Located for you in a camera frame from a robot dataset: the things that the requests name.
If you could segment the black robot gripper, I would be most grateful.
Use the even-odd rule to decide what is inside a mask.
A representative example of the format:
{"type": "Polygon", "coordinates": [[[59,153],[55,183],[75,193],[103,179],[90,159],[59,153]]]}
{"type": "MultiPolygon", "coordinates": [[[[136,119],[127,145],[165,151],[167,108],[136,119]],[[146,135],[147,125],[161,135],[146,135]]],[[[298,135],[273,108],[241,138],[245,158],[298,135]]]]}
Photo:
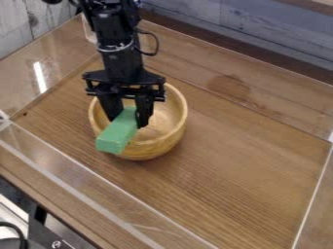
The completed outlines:
{"type": "Polygon", "coordinates": [[[139,128],[149,125],[154,114],[154,101],[166,101],[166,78],[146,70],[144,53],[135,42],[103,46],[98,52],[104,68],[82,75],[88,95],[98,96],[110,121],[123,110],[122,99],[135,98],[135,120],[139,128]]]}

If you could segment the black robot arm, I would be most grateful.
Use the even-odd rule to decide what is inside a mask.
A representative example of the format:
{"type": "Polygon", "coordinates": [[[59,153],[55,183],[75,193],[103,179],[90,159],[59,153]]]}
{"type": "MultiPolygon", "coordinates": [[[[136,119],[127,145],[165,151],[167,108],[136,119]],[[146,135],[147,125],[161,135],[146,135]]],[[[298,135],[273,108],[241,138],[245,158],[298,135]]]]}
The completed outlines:
{"type": "Polygon", "coordinates": [[[157,35],[138,28],[139,7],[135,0],[68,0],[86,17],[96,35],[96,49],[104,68],[86,72],[86,92],[96,96],[108,120],[123,111],[123,100],[135,102],[134,119],[139,128],[149,124],[154,104],[166,101],[166,78],[144,68],[142,55],[155,56],[140,49],[139,35],[157,35]]]}

